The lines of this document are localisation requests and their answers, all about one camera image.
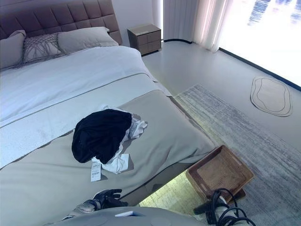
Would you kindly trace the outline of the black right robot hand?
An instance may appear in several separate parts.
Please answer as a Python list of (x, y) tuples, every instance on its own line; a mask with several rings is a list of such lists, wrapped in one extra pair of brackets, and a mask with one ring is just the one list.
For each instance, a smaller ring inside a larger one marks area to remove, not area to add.
[(193, 212), (194, 212), (195, 215), (200, 215), (200, 214), (203, 214), (203, 213), (206, 213), (206, 212), (210, 211), (211, 207), (212, 207), (212, 202), (207, 201), (207, 202), (195, 207), (193, 209)]

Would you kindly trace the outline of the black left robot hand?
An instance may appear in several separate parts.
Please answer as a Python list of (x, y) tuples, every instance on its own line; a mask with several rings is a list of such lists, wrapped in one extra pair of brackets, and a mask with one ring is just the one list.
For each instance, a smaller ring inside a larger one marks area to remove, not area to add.
[(97, 193), (93, 197), (95, 210), (102, 210), (115, 207), (127, 207), (128, 203), (121, 201), (121, 189), (108, 189)]

